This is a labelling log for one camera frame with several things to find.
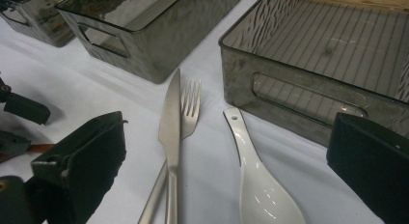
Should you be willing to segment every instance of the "white tablecloth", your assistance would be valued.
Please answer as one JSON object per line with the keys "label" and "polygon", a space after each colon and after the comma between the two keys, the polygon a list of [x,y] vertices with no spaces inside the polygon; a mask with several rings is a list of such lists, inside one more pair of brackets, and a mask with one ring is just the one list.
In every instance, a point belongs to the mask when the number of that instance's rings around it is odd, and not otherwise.
{"label": "white tablecloth", "polygon": [[[240,223],[240,168],[232,133],[223,116],[221,35],[253,5],[242,0],[180,64],[182,80],[202,80],[201,116],[181,152],[181,221]],[[0,20],[1,77],[13,91],[48,106],[51,117],[38,126],[0,111],[0,129],[33,144],[57,143],[91,118],[122,111],[126,160],[89,223],[136,223],[165,159],[157,141],[170,78],[155,85],[91,57],[78,39],[56,48],[23,36]],[[251,114],[243,113],[261,159],[288,190],[308,223],[382,223],[326,164],[326,148]],[[25,154],[0,164],[0,176],[32,177]],[[164,223],[162,196],[154,223]]]}

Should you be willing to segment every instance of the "white table surface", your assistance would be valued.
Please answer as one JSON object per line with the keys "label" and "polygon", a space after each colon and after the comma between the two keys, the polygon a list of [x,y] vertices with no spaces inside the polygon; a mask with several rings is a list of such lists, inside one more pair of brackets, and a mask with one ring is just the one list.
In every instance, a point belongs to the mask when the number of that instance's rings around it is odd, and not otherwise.
{"label": "white table surface", "polygon": [[[256,0],[242,0],[180,64],[185,77],[202,80],[201,116],[181,151],[181,221],[238,224],[240,168],[232,133],[223,116],[218,40]],[[1,77],[13,91],[48,106],[51,117],[38,126],[0,111],[0,129],[33,144],[57,143],[91,118],[122,111],[126,160],[111,190],[88,223],[137,223],[165,159],[157,141],[170,78],[152,84],[91,57],[78,39],[56,48],[14,31],[0,20]],[[326,148],[243,112],[268,170],[298,203],[308,223],[382,223],[328,167]],[[25,154],[0,164],[0,176],[32,177]],[[154,223],[164,223],[162,196]]]}

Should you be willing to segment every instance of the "plastic storage bin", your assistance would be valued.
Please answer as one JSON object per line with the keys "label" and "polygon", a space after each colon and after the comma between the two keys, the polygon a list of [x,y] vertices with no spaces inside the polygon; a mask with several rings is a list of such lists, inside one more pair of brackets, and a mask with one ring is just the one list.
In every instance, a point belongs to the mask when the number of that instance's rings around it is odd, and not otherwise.
{"label": "plastic storage bin", "polygon": [[90,55],[163,82],[239,0],[65,0],[56,8]]}
{"label": "plastic storage bin", "polygon": [[407,8],[259,0],[219,44],[232,105],[324,146],[338,112],[409,137]]}
{"label": "plastic storage bin", "polygon": [[61,0],[0,0],[0,16],[15,31],[60,47],[74,34],[54,8]]}

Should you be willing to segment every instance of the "white ceramic spoon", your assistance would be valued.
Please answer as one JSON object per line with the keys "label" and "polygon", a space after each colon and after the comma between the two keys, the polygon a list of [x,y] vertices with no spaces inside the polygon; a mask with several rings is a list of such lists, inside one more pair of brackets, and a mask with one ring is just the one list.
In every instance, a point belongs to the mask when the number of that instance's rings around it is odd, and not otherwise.
{"label": "white ceramic spoon", "polygon": [[304,224],[304,216],[298,206],[259,159],[240,110],[229,108],[224,114],[240,157],[241,223]]}

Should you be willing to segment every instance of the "knife blade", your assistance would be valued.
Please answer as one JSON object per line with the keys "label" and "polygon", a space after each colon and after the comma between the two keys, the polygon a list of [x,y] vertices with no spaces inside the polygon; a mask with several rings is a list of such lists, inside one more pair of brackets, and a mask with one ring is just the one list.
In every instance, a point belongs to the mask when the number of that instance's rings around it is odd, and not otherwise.
{"label": "knife blade", "polygon": [[159,125],[159,142],[166,153],[168,190],[166,223],[177,224],[177,172],[180,149],[180,70],[175,72],[166,93]]}

